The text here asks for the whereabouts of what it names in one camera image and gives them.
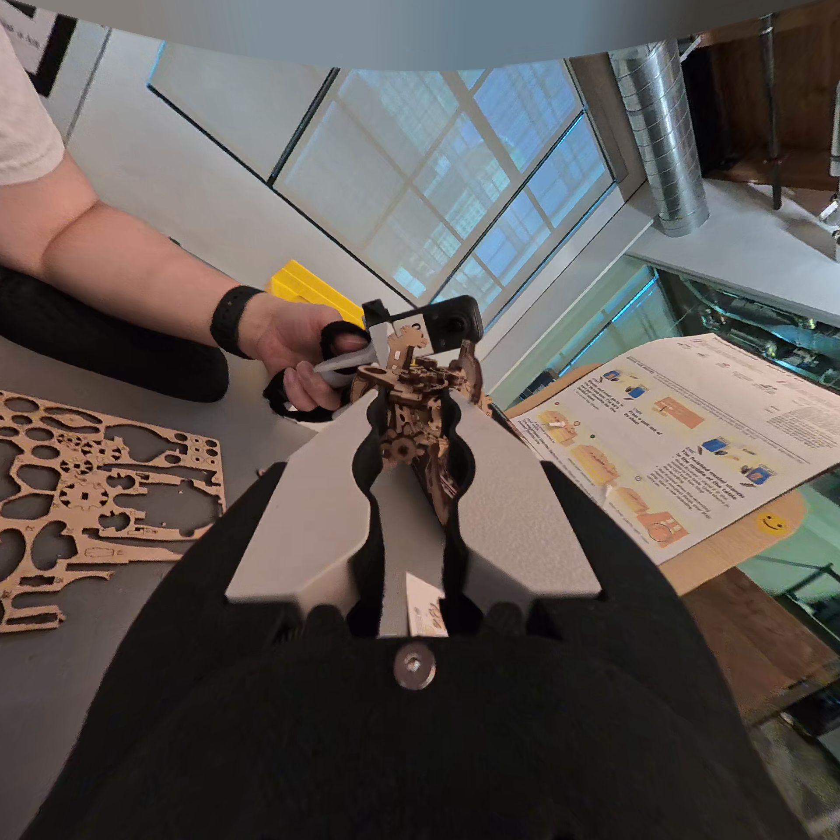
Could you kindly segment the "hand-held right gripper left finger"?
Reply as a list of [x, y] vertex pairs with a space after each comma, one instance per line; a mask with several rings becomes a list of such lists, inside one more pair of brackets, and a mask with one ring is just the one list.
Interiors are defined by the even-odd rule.
[[387, 397], [374, 389], [283, 465], [228, 584], [231, 603], [283, 602], [303, 617], [334, 606], [354, 634], [378, 635], [385, 550], [371, 489], [386, 425]]

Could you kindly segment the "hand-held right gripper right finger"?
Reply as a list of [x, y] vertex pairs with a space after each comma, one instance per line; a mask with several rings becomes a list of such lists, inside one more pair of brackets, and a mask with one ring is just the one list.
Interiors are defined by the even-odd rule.
[[530, 448], [456, 391], [443, 396], [443, 420], [455, 485], [443, 564], [449, 635], [474, 634], [498, 604], [527, 620], [542, 602], [599, 597], [602, 585]]

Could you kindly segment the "partly built wooden model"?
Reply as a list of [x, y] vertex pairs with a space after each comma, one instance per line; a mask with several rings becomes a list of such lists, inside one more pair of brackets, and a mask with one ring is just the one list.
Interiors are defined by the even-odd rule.
[[413, 347], [420, 344], [420, 339], [389, 339], [389, 344], [395, 352], [390, 369], [361, 367], [352, 383], [350, 400], [355, 403], [375, 388], [385, 394], [383, 465], [411, 466], [437, 519], [445, 525], [459, 487], [448, 468], [449, 441], [444, 430], [442, 395], [457, 392], [484, 414], [492, 415], [476, 345], [465, 341], [459, 350], [414, 361]]

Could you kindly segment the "laser-cut plywood parts sheet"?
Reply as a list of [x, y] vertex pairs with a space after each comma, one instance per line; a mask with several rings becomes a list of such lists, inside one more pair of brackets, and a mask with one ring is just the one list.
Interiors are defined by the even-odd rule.
[[[47, 631], [66, 619], [48, 603], [69, 585], [108, 580], [131, 562], [176, 562], [226, 507], [222, 448], [202, 434], [2, 390], [2, 634]], [[209, 506], [195, 526], [153, 523], [137, 502], [152, 490]]]

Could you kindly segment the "person's left hand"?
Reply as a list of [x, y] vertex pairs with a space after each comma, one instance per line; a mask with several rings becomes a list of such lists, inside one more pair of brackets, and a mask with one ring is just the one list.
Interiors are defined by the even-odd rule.
[[313, 368], [323, 360], [322, 330], [340, 320], [340, 312], [333, 308], [260, 293], [246, 304], [238, 325], [238, 346], [260, 361], [269, 377], [283, 374], [287, 401], [297, 410], [337, 410], [340, 393]]

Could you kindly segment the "open instruction booklet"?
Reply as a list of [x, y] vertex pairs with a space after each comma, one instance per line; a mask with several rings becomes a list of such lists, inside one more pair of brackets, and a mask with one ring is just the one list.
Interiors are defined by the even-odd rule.
[[406, 614], [410, 637], [447, 637], [440, 602], [444, 594], [434, 585], [406, 572]]

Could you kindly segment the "large paned window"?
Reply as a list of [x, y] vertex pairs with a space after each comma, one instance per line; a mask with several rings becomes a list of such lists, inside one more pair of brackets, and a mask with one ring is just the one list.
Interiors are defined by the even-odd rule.
[[395, 291], [498, 318], [613, 190], [565, 61], [363, 70], [175, 43], [148, 89]]

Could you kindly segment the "yellow plastic bin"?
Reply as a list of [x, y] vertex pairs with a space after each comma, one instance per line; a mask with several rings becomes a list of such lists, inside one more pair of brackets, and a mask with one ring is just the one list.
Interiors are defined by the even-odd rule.
[[362, 307], [296, 260], [288, 261], [268, 280], [265, 292], [284, 301], [330, 307], [339, 313], [341, 320], [364, 328]]

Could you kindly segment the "black wristband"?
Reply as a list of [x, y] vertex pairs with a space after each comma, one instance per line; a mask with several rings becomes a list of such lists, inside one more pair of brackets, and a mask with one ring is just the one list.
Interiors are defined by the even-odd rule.
[[227, 354], [252, 361], [239, 345], [239, 324], [247, 305], [265, 292], [254, 287], [236, 286], [227, 290], [213, 311], [209, 331], [217, 347]]

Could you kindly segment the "person's white shirt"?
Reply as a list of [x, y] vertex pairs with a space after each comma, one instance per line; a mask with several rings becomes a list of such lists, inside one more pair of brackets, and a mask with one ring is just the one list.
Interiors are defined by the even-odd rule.
[[32, 182], [62, 162], [65, 145], [6, 31], [1, 31], [1, 185]]

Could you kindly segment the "silver ventilation duct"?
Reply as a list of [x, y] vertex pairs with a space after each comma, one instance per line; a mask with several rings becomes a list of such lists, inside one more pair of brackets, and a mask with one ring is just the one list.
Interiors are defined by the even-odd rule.
[[710, 211], [677, 42], [659, 40], [608, 56], [659, 226], [668, 237], [688, 236]]

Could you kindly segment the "black bordered wall sign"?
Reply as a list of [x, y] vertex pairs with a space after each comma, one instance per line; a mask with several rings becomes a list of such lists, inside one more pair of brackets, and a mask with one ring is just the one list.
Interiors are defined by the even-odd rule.
[[48, 98], [78, 21], [26, 3], [2, 1], [1, 23], [37, 93]]

